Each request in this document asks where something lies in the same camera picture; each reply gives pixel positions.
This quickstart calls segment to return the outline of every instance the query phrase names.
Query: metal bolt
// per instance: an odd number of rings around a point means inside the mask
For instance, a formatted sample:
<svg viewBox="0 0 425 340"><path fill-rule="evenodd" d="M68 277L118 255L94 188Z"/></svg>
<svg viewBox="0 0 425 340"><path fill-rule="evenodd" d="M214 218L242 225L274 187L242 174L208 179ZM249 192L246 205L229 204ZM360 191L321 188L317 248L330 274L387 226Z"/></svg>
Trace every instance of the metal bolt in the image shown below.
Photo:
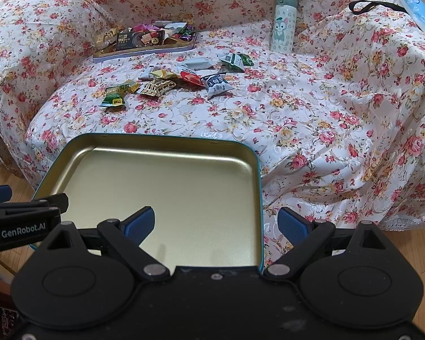
<svg viewBox="0 0 425 340"><path fill-rule="evenodd" d="M213 280L222 280L223 276L222 276L220 273L213 273L213 274L211 275L211 278L212 278Z"/></svg>
<svg viewBox="0 0 425 340"><path fill-rule="evenodd" d="M159 276L166 272L166 268L159 263L151 263L143 267L143 272L148 276Z"/></svg>
<svg viewBox="0 0 425 340"><path fill-rule="evenodd" d="M32 334L24 334L22 335L22 340L36 340L36 337Z"/></svg>
<svg viewBox="0 0 425 340"><path fill-rule="evenodd" d="M274 276L284 276L290 272L290 268L287 265L276 263L268 267L268 272Z"/></svg>

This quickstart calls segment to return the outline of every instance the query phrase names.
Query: cartoon character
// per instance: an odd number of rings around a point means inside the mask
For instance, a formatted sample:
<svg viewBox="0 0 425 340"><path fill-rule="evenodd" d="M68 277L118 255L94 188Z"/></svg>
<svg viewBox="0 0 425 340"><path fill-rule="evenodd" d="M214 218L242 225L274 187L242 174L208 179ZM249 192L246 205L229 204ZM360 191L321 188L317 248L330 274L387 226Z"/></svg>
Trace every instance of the cartoon character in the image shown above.
<svg viewBox="0 0 425 340"><path fill-rule="evenodd" d="M274 35L272 41L274 44L283 45L285 43L285 30L288 24L288 18L282 20L282 18L277 18L274 25Z"/></svg>

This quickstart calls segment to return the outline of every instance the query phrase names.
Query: screw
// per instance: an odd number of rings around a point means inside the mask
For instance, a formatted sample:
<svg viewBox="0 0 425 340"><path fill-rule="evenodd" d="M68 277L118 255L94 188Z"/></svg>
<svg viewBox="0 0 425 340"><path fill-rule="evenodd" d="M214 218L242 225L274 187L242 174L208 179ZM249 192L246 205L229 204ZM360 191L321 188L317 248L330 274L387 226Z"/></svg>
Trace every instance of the screw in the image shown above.
<svg viewBox="0 0 425 340"><path fill-rule="evenodd" d="M222 276L220 273L213 273L213 274L211 275L211 278L212 278L213 280L222 280L223 276Z"/></svg>
<svg viewBox="0 0 425 340"><path fill-rule="evenodd" d="M267 268L268 272L273 276L284 276L290 272L290 268L287 265L275 263Z"/></svg>
<svg viewBox="0 0 425 340"><path fill-rule="evenodd" d="M166 272L166 268L159 263L151 263L143 267L143 272L148 276L159 276Z"/></svg>

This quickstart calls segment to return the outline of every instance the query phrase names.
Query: tray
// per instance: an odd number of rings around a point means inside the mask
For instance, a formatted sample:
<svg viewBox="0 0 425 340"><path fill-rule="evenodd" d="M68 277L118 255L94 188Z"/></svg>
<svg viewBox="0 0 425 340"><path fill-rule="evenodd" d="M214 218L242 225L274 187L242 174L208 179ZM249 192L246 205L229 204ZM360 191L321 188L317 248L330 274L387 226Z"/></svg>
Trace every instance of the tray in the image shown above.
<svg viewBox="0 0 425 340"><path fill-rule="evenodd" d="M256 154L233 141L159 135L84 134L70 141L37 198L65 192L62 220L94 228L144 206L156 216L141 247L176 265L263 263L262 202Z"/></svg>
<svg viewBox="0 0 425 340"><path fill-rule="evenodd" d="M165 52L182 52L189 51L194 48L197 34L194 34L189 42L182 39L168 37L165 45L154 46L148 49L147 47L133 48L132 50L115 51L116 44L110 45L103 50L93 54L94 62L103 62L105 60L128 58L130 56L146 55L149 53L165 53Z"/></svg>

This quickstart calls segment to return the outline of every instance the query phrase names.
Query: thermos bottle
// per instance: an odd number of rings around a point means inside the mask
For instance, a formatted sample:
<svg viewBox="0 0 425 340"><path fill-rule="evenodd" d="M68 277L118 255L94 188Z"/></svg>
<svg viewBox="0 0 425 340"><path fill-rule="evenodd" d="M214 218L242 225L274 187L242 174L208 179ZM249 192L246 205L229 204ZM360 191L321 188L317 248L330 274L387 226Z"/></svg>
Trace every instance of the thermos bottle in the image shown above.
<svg viewBox="0 0 425 340"><path fill-rule="evenodd" d="M295 37L297 0L277 0L271 50L291 53Z"/></svg>

